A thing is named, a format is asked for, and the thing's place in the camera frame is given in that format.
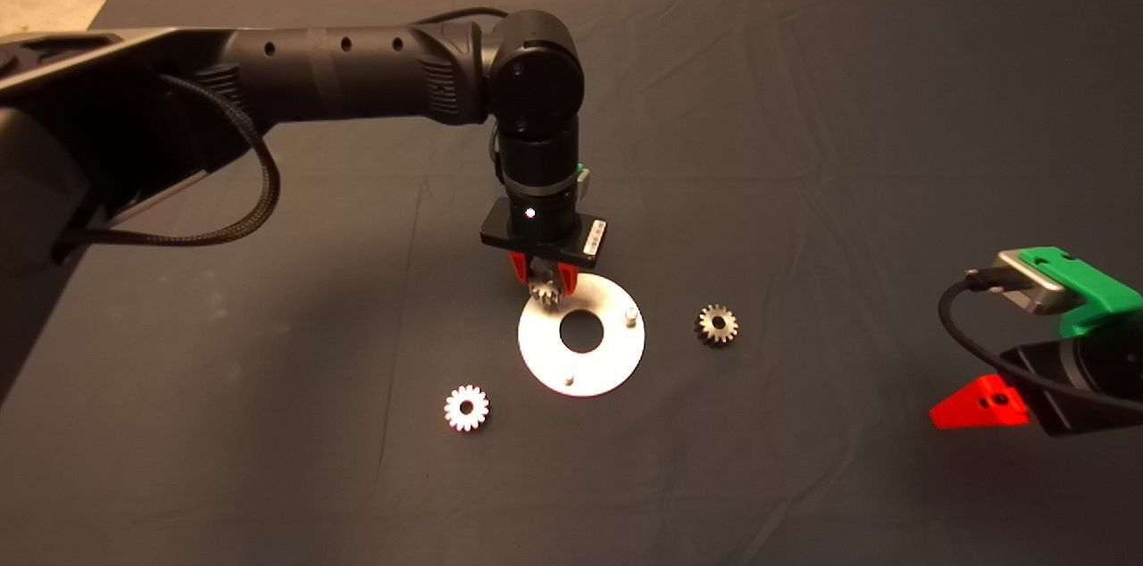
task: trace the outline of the label sticker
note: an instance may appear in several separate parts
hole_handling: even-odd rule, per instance
[[[588,242],[583,246],[583,253],[596,256],[599,244],[604,241],[604,230],[607,229],[607,221],[596,221],[591,223],[591,232],[588,233]]]

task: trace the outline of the green bracket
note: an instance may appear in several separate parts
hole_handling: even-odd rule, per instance
[[[1021,249],[1020,260],[1071,289],[1084,304],[1060,319],[1064,338],[1081,336],[1121,316],[1143,311],[1143,296],[1058,247]]]

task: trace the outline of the silver gear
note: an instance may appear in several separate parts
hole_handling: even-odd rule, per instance
[[[712,303],[703,308],[695,319],[698,340],[712,348],[729,345],[738,335],[738,319],[726,305]]]
[[[464,412],[469,404],[469,412]],[[461,385],[445,399],[445,421],[457,432],[471,432],[488,417],[488,394],[474,385]]]
[[[560,297],[563,296],[563,292],[561,292],[560,287],[552,280],[528,281],[528,294],[531,295],[533,300],[538,301],[539,305],[543,305],[546,310],[554,309],[555,305],[559,305]]]

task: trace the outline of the table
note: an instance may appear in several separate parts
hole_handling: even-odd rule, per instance
[[[598,272],[632,378],[523,366],[480,221],[489,127],[282,126],[280,208],[202,250],[93,248],[0,409],[5,564],[1125,564],[1143,433],[936,431],[986,372],[940,292],[1053,244],[1143,286],[1143,0],[109,0],[95,27],[565,19]],[[247,158],[131,221],[194,232]],[[712,351],[697,310],[742,321]],[[1053,336],[1000,298],[996,349]],[[441,406],[486,388],[461,436]]]

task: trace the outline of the circular metal plate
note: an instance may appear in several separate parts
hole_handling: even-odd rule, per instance
[[[586,310],[604,325],[604,340],[596,350],[580,353],[560,337],[563,317]],[[628,326],[629,316],[634,325]],[[581,273],[575,293],[563,296],[553,310],[529,298],[520,314],[520,356],[541,383],[560,394],[594,397],[620,386],[639,366],[644,349],[644,321],[636,302],[622,287],[591,273]]]

